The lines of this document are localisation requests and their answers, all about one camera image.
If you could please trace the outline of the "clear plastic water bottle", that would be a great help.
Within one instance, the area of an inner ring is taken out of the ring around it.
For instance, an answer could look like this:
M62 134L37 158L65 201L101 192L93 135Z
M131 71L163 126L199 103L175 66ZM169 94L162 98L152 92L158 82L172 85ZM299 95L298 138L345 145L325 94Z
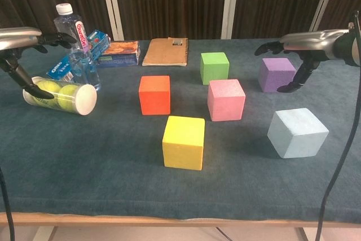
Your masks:
M56 29L58 32L68 34L76 40L71 45L68 54L74 81L79 84L90 84L95 90L100 90L101 83L90 51L82 17L73 12L73 8L69 3L57 4L56 10L58 12L58 17L54 19Z

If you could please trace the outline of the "green foam cube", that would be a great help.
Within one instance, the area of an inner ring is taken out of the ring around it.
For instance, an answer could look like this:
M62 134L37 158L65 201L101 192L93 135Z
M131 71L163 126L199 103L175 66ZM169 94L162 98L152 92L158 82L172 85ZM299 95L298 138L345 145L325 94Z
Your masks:
M228 79L230 63L224 52L202 52L200 62L200 76L203 85L211 80Z

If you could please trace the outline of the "pink foam cube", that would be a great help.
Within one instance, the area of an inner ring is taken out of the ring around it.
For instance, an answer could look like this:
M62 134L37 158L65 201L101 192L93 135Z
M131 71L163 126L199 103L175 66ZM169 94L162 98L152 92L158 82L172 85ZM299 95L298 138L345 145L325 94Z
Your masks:
M245 98L239 80L211 80L208 86L208 109L211 120L241 120Z

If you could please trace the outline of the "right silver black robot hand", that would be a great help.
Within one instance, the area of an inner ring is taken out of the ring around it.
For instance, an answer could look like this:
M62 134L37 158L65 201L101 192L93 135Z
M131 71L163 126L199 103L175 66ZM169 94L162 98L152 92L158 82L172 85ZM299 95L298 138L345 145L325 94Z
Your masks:
M278 41L264 43L255 51L259 56L268 51L274 55L281 52L294 52L302 60L302 64L287 85L277 89L280 93L292 93L301 88L320 62L335 59L333 45L336 39L349 31L346 29L331 29L317 32L291 33L282 36Z

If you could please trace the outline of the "small blue drink carton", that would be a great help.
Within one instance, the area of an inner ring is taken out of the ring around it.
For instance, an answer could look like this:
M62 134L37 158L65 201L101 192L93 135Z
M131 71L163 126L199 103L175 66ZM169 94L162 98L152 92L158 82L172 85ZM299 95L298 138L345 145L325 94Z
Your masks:
M87 36L87 41L94 61L109 48L111 39L106 33L100 30L94 30Z

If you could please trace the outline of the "light blue foam cube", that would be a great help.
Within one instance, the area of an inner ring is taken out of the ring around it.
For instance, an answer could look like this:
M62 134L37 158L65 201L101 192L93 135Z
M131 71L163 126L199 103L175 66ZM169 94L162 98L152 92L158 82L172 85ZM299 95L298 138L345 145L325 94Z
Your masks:
M283 159L313 157L329 130L307 108L276 111L267 137Z

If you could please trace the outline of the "brown spiral notebook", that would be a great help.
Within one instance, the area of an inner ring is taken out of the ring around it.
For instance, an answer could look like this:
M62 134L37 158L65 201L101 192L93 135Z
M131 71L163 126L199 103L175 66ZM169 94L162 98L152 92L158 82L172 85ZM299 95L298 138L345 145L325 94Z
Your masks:
M180 66L188 62L188 38L154 38L142 66Z

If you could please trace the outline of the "orange foam cube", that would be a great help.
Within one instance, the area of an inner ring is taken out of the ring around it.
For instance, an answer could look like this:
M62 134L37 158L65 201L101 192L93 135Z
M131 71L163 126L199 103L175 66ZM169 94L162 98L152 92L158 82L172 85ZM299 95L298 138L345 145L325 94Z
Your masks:
M170 76L142 76L139 84L142 115L169 115L171 112Z

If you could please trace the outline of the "yellow tennis ball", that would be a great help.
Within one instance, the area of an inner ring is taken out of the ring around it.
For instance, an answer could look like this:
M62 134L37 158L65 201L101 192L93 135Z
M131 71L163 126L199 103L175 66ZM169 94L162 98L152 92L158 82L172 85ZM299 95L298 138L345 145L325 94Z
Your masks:
M41 98L33 97L33 100L41 106L50 107L50 108L56 107L58 92L61 89L61 87L57 83L55 83L53 81L49 81L49 80L38 81L37 86L41 90L50 92L54 96L54 98L53 99L41 99Z
M65 85L63 86L58 93L58 105L61 109L72 112L73 109L73 101L75 99L75 92L79 86L77 85Z

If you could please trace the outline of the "blue orange cracker box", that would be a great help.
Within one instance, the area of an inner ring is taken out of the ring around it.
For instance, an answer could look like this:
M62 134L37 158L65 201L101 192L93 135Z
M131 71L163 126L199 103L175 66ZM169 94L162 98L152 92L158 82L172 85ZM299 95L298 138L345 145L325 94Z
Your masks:
M138 41L111 42L97 59L99 68L128 67L139 64L140 46Z

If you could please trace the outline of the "yellow foam cube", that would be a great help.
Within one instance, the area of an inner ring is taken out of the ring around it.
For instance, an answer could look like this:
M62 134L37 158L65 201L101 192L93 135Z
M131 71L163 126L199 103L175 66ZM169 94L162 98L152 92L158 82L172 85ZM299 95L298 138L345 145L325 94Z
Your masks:
M169 116L162 139L164 165L169 168L202 170L205 120Z

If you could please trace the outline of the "blue Oreo packet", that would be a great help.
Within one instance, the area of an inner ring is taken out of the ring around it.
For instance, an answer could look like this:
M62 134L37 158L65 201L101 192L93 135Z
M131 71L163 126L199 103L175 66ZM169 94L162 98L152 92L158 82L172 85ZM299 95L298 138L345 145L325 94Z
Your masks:
M63 57L58 64L51 68L47 75L49 78L58 81L73 82L74 75L67 56Z

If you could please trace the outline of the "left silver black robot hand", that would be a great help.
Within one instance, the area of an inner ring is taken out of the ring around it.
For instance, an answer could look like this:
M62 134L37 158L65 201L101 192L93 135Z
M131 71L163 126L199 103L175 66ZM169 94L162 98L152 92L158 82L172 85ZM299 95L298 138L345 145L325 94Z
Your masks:
M6 72L23 90L40 99L53 99L54 96L40 89L18 63L24 50L34 48L46 54L46 45L62 46L70 49L77 40L66 33L43 34L33 27L0 29L0 69Z

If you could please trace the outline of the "dark blue table cloth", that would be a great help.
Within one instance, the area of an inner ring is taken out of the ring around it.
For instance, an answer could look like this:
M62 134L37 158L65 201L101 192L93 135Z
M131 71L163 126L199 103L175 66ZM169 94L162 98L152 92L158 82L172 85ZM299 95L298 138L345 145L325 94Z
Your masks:
M191 40L185 67L100 69L91 114L31 106L0 70L0 167L13 212L224 218L318 219L327 184L350 133L359 69L322 63L305 86L264 93L258 83L262 40ZM229 77L246 100L242 119L213 122L204 52L224 52ZM166 116L144 116L138 88L145 75L168 75L171 114L205 120L202 170L164 166ZM307 108L329 130L314 157L280 158L267 137L278 110Z

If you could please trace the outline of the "clear tennis ball tube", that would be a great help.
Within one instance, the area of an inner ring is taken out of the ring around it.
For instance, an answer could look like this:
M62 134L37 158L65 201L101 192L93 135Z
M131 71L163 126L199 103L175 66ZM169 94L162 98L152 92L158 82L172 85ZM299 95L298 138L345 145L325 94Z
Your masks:
M70 113L76 113L76 114L83 115L83 116L88 115L94 109L94 107L96 105L97 92L96 92L95 88L90 84L81 85L81 84L77 84L74 82L57 81L57 80L46 79L46 78L38 77L38 76L33 77L32 80L36 85L37 85L38 81L49 80L49 81L53 81L53 82L57 83L61 88L65 85L79 86L79 88L75 92L75 99L73 101L74 111L72 111ZM33 106L45 107L45 106L41 106L41 105L37 104L33 100L33 97L34 96L32 96L31 94L29 94L28 92L23 90L23 98L28 104L33 105ZM54 108L45 107L45 108L65 111L65 110L61 109L60 106L58 105L58 98L57 98L57 106L56 107L54 107Z

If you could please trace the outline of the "purple foam cube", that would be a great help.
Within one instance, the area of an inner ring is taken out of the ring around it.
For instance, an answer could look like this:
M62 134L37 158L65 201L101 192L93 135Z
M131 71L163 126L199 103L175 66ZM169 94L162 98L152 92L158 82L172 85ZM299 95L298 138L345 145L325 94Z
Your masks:
M296 69L288 58L263 58L258 82L263 92L275 93L279 87L289 84L295 74Z

